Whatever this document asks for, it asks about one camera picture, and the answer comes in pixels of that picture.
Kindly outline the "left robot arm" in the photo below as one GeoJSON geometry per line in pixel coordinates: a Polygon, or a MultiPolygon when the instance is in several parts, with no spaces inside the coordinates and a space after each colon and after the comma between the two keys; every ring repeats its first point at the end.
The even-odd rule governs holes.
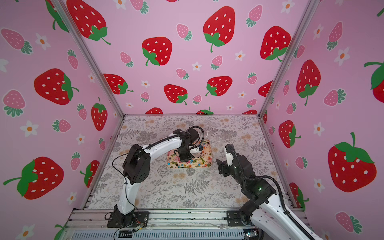
{"type": "Polygon", "coordinates": [[[123,187],[120,199],[111,214],[112,219],[123,226],[134,223],[134,218],[139,215],[134,201],[140,184],[150,174],[151,162],[174,151],[181,163],[188,163],[197,158],[196,154],[203,153],[204,138],[204,130],[199,126],[192,126],[186,131],[177,129],[171,135],[153,144],[132,145],[123,162],[123,170],[118,170],[118,173],[123,176],[123,187]]]}

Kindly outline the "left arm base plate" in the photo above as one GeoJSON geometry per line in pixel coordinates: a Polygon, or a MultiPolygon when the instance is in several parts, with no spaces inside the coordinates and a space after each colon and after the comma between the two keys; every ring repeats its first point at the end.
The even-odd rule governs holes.
{"type": "Polygon", "coordinates": [[[150,212],[134,212],[122,215],[119,211],[111,213],[107,227],[108,228],[145,228],[148,224],[150,212]]]}

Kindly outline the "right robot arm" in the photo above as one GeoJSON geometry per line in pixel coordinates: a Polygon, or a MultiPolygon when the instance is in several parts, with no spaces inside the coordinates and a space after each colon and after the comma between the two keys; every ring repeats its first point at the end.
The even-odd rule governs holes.
{"type": "Polygon", "coordinates": [[[229,225],[256,227],[259,239],[264,234],[273,240],[319,240],[320,237],[290,210],[282,189],[270,176],[256,176],[251,162],[236,152],[233,145],[225,146],[226,161],[217,160],[223,177],[233,177],[248,201],[238,211],[228,211],[229,225]]]}

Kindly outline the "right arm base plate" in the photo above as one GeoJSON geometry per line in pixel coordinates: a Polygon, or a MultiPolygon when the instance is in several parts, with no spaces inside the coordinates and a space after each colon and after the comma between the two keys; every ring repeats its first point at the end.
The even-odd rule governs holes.
{"type": "Polygon", "coordinates": [[[254,227],[250,216],[240,210],[227,211],[225,220],[229,227],[254,227]]]}

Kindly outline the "aluminium front rail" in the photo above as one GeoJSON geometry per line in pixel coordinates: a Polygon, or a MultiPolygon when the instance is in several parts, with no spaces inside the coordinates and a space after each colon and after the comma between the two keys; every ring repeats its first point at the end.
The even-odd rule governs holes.
{"type": "Polygon", "coordinates": [[[143,209],[141,222],[108,227],[111,210],[73,211],[62,240],[268,240],[257,227],[241,226],[227,209],[143,209]]]}

